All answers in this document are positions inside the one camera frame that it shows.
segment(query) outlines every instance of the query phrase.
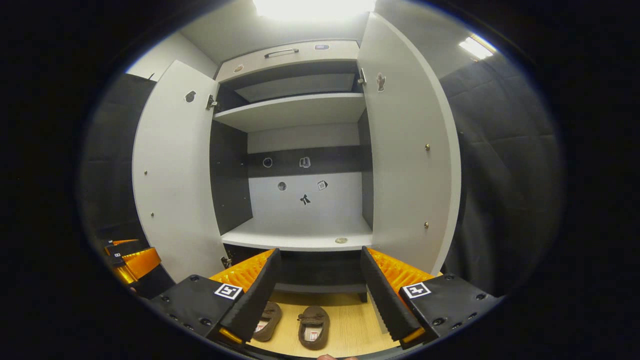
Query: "open door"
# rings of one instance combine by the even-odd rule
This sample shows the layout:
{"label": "open door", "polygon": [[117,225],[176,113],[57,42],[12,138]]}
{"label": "open door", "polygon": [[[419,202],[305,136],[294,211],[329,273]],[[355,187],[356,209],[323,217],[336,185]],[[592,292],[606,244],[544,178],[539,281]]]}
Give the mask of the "open door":
{"label": "open door", "polygon": [[174,61],[149,96],[136,131],[136,209],[151,246],[174,281],[224,270],[211,195],[209,141],[219,84]]}
{"label": "open door", "polygon": [[369,16],[358,67],[371,128],[372,248],[437,275],[460,205],[449,103],[418,49],[378,14]]}

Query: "drawer handle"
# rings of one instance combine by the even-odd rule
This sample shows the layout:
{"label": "drawer handle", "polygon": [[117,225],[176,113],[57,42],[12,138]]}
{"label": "drawer handle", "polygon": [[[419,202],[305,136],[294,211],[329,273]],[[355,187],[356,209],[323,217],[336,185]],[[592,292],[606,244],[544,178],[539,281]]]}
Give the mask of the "drawer handle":
{"label": "drawer handle", "polygon": [[277,54],[277,53],[282,53],[282,52],[284,52],[284,51],[293,51],[294,53],[299,53],[299,52],[300,52],[300,50],[298,50],[298,49],[284,49],[284,50],[278,50],[278,51],[274,51],[274,52],[272,52],[272,53],[265,54],[265,55],[264,55],[264,58],[265,58],[265,59],[267,59],[267,58],[269,58],[269,55],[273,55],[273,54]]}

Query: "wooden floor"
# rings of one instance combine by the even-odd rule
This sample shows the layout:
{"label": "wooden floor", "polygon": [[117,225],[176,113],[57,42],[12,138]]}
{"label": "wooden floor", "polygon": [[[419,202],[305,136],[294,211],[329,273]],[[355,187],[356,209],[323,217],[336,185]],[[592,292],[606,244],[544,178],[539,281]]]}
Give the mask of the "wooden floor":
{"label": "wooden floor", "polygon": [[[269,341],[251,340],[251,346],[303,357],[358,356],[399,346],[388,332],[380,329],[371,300],[363,303],[357,294],[302,295],[275,291],[270,300],[280,305],[282,319]],[[298,314],[311,305],[322,306],[331,320],[329,338],[321,350],[309,350],[298,341]]]}

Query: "ceiling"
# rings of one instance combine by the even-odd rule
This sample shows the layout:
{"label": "ceiling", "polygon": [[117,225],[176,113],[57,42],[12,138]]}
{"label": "ceiling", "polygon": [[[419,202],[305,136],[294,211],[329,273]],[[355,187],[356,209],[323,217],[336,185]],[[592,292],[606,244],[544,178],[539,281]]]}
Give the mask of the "ceiling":
{"label": "ceiling", "polygon": [[[447,15],[423,4],[398,0],[378,0],[376,12],[413,42],[439,78],[473,61],[458,46],[471,32]],[[252,0],[235,0],[180,32],[220,65],[242,54],[293,42],[360,41],[366,22],[367,14],[330,22],[271,20],[257,15]]]}

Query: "light fixture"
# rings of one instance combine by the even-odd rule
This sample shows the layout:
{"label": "light fixture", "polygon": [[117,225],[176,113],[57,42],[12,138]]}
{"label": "light fixture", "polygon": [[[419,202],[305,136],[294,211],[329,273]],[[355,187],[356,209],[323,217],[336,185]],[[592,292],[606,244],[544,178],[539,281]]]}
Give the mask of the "light fixture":
{"label": "light fixture", "polygon": [[495,48],[491,46],[491,44],[477,35],[471,35],[471,37],[468,37],[459,45],[480,60],[487,56],[491,56],[496,52]]}
{"label": "light fixture", "polygon": [[341,20],[372,12],[376,0],[253,0],[259,16],[278,20]]}

